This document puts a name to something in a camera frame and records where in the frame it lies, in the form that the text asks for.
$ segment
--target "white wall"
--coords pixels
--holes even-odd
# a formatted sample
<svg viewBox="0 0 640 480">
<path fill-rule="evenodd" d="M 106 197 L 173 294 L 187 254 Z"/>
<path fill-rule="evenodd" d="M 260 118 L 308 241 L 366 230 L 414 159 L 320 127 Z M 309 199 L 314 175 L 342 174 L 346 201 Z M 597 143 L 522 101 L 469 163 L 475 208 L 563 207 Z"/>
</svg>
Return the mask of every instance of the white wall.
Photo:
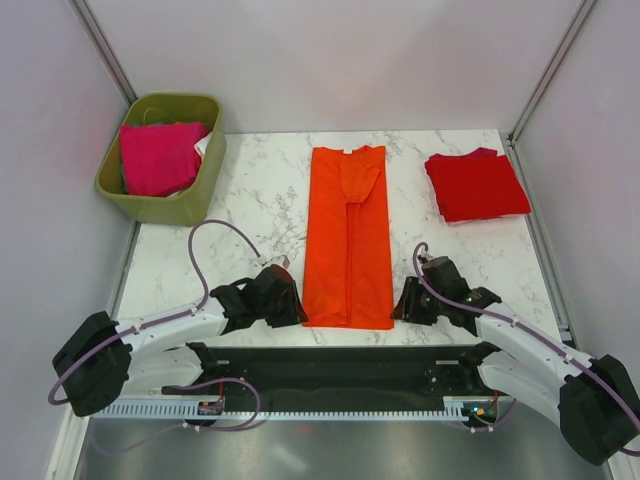
<svg viewBox="0 0 640 480">
<path fill-rule="evenodd" d="M 125 104 L 65 0 L 1 2 L 0 45 L 0 477 L 31 480 L 63 413 L 51 359 L 106 307 L 131 225 L 93 188 Z"/>
<path fill-rule="evenodd" d="M 228 131 L 510 130 L 579 0 L 89 0 L 139 95 Z"/>
<path fill-rule="evenodd" d="M 521 140 L 581 345 L 640 388 L 640 3 L 600 2 Z"/>
</svg>

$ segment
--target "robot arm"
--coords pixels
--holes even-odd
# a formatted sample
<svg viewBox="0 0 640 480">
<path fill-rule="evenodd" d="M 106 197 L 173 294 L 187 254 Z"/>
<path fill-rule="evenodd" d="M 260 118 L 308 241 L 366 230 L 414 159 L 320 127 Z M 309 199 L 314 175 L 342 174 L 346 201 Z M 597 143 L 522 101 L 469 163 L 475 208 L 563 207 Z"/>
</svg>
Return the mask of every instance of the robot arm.
<svg viewBox="0 0 640 480">
<path fill-rule="evenodd" d="M 475 381 L 547 417 L 578 454 L 596 465 L 638 435 L 631 418 L 593 379 L 606 382 L 637 415 L 640 400 L 621 362 L 609 355 L 595 359 L 565 345 L 486 288 L 470 289 L 447 257 L 423 258 L 420 273 L 429 288 L 409 277 L 394 318 L 431 325 L 446 316 L 483 340 L 460 360 Z"/>
<path fill-rule="evenodd" d="M 192 384 L 207 370 L 205 345 L 249 328 L 256 320 L 264 319 L 273 328 L 307 321 L 294 280 L 278 265 L 265 268 L 255 279 L 217 287 L 210 297 L 199 309 L 199 302 L 192 302 L 149 317 L 113 321 L 99 312 L 87 318 L 53 359 L 60 377 L 104 340 L 135 333 L 109 343 L 63 382 L 74 413 L 94 414 L 123 393 L 160 393 L 168 385 Z M 191 314 L 164 321 L 185 311 Z M 142 328 L 158 321 L 153 328 Z"/>
</svg>

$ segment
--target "workstation enclosure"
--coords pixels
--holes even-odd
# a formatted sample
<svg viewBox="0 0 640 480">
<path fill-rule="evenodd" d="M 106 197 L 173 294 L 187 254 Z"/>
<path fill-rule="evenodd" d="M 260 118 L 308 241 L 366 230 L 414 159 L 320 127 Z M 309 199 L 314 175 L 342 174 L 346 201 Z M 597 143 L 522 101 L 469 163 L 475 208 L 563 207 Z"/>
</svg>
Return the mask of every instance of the workstation enclosure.
<svg viewBox="0 0 640 480">
<path fill-rule="evenodd" d="M 230 133 L 497 129 L 533 206 L 530 233 L 558 322 L 580 349 L 619 358 L 640 388 L 638 18 L 632 0 L 4 2 L 3 478 L 71 478 L 60 474 L 77 461 L 60 447 L 73 444 L 71 415 L 46 403 L 51 358 L 87 312 L 117 303 L 135 226 L 98 197 L 93 177 L 128 105 L 159 91 L 216 97 Z M 458 443 L 438 427 L 434 451 L 481 450 L 521 462 L 522 478 L 567 478 L 549 476 L 548 453 L 526 441 L 551 435 L 540 423 L 534 413 L 516 419 L 518 451 L 499 438 Z M 516 436 L 525 430 L 532 437 Z M 238 465 L 251 466 L 256 435 L 250 448 L 221 443 L 228 463 L 207 464 L 212 478 L 254 474 Z M 372 456 L 403 454 L 376 438 Z M 435 448 L 428 442 L 417 436 L 413 446 Z M 597 468 L 570 453 L 545 468 L 640 478 L 635 460 L 617 455 Z M 157 475 L 152 458 L 105 462 L 113 471 L 92 478 Z M 381 478 L 397 475 L 388 468 Z M 479 478 L 482 468 L 473 467 Z"/>
</svg>

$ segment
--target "metal frame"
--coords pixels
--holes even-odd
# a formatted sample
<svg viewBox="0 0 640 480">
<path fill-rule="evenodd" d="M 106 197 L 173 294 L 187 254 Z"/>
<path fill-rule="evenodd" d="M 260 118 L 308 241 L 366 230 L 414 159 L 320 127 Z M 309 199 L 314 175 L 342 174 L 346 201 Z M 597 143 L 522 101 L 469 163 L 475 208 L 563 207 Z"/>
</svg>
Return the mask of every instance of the metal frame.
<svg viewBox="0 0 640 480">
<path fill-rule="evenodd" d="M 547 92 L 549 85 L 551 85 L 551 82 L 556 77 L 558 70 L 566 60 L 571 47 L 573 47 L 576 38 L 582 31 L 582 27 L 584 27 L 585 23 L 589 19 L 598 1 L 599 0 L 582 0 L 582 3 L 578 7 L 578 10 L 567 27 L 567 30 L 562 36 L 562 40 L 560 40 L 555 52 L 553 52 L 553 55 L 551 56 L 551 60 L 549 60 L 540 80 L 538 80 L 538 84 L 533 89 L 533 93 L 529 97 L 527 104 L 518 117 L 515 126 L 511 129 L 511 132 L 509 132 L 508 139 L 511 145 L 515 145 L 522 136 L 522 132 L 529 123 L 531 116 L 540 104 L 544 94 Z"/>
<path fill-rule="evenodd" d="M 502 144 L 504 146 L 505 153 L 511 160 L 513 169 L 524 188 L 527 197 L 534 205 L 531 213 L 527 215 L 526 222 L 529 229 L 529 235 L 533 242 L 533 248 L 538 257 L 538 263 L 540 264 L 540 270 L 542 271 L 542 278 L 544 279 L 547 292 L 549 293 L 549 299 L 551 300 L 551 308 L 556 316 L 556 322 L 561 329 L 567 330 L 570 325 L 571 313 L 569 307 L 565 301 L 565 295 L 558 278 L 555 261 L 551 255 L 551 249 L 549 247 L 549 240 L 544 230 L 542 220 L 538 211 L 535 208 L 536 200 L 533 192 L 529 188 L 527 182 L 527 176 L 522 168 L 522 162 L 518 156 L 516 148 L 509 142 L 506 135 L 501 135 Z"/>
<path fill-rule="evenodd" d="M 87 32 L 87 35 L 89 35 L 91 43 L 93 43 L 93 46 L 98 51 L 100 58 L 102 58 L 102 62 L 105 67 L 107 67 L 107 70 L 109 70 L 109 73 L 120 90 L 120 93 L 127 103 L 131 105 L 138 99 L 138 96 L 136 95 L 127 74 L 122 68 L 118 57 L 113 51 L 113 48 L 111 48 L 107 37 L 102 31 L 102 27 L 100 27 L 98 19 L 87 3 L 87 0 L 69 0 L 69 4 L 78 16 L 78 19 Z"/>
<path fill-rule="evenodd" d="M 89 417 L 76 417 L 71 405 L 65 407 L 62 424 L 51 453 L 45 480 L 70 480 L 80 464 L 82 444 L 89 427 Z"/>
<path fill-rule="evenodd" d="M 127 239 L 124 255 L 122 256 L 119 275 L 113 289 L 113 294 L 111 295 L 106 308 L 111 318 L 116 318 L 118 316 L 118 310 L 120 310 L 120 302 L 122 301 L 124 286 L 127 283 L 129 268 L 131 267 L 131 260 L 133 259 L 133 251 L 138 243 L 138 235 L 140 235 L 140 222 L 134 220 L 131 225 L 131 231 L 129 232 L 129 238 Z"/>
</svg>

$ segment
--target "white cable tray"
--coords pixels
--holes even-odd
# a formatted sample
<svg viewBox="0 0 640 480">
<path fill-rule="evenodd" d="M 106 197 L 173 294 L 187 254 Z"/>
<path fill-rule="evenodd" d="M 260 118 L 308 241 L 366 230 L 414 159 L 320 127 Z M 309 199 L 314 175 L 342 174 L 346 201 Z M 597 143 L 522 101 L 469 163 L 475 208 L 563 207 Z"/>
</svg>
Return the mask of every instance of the white cable tray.
<svg viewBox="0 0 640 480">
<path fill-rule="evenodd" d="M 203 414 L 202 400 L 122 399 L 94 415 L 95 418 L 130 418 L 151 420 L 246 420 L 253 412 L 224 412 L 222 415 Z M 460 401 L 445 400 L 442 411 L 413 412 L 261 412 L 256 420 L 303 421 L 413 421 L 459 422 L 462 415 Z"/>
</svg>

